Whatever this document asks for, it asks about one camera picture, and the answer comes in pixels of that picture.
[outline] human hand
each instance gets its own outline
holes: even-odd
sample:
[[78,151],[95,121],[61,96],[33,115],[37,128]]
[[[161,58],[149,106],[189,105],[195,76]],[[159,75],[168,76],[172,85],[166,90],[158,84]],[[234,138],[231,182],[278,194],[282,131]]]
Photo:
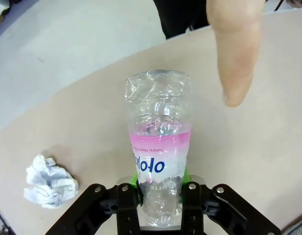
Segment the human hand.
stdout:
[[241,104],[257,62],[265,0],[207,0],[217,43],[218,71],[226,105]]

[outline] plastic bottle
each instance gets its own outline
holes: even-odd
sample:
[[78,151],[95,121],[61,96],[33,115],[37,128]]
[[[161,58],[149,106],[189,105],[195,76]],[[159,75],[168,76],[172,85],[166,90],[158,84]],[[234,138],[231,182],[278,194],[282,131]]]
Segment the plastic bottle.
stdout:
[[147,225],[175,225],[192,124],[189,76],[153,70],[127,80],[125,109]]

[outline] floor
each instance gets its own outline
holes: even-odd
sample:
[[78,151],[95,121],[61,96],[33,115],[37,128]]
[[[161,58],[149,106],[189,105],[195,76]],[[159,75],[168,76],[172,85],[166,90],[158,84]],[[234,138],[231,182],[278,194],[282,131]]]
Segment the floor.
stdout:
[[0,24],[0,130],[83,76],[164,41],[152,0],[23,0]]

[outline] pink and white label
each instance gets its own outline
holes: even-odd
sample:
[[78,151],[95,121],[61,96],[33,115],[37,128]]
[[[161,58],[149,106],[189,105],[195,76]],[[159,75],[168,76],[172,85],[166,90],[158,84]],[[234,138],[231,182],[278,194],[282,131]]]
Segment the pink and white label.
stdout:
[[191,132],[169,136],[130,135],[139,183],[183,177]]

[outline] beige table surface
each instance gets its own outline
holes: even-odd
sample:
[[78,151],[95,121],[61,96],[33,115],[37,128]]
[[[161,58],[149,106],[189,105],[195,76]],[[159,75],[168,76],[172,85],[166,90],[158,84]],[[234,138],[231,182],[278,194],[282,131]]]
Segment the beige table surface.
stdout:
[[[44,234],[74,202],[48,210],[26,201],[26,168],[53,154],[80,182],[107,187],[135,172],[123,120],[131,74],[168,69],[194,83],[196,114],[187,166],[212,187],[225,183],[283,227],[302,213],[302,10],[263,17],[251,90],[227,108],[211,28],[170,40],[103,68],[55,94],[0,132],[0,208],[18,235]],[[207,234],[223,234],[206,220]],[[113,217],[98,234],[116,234]]]

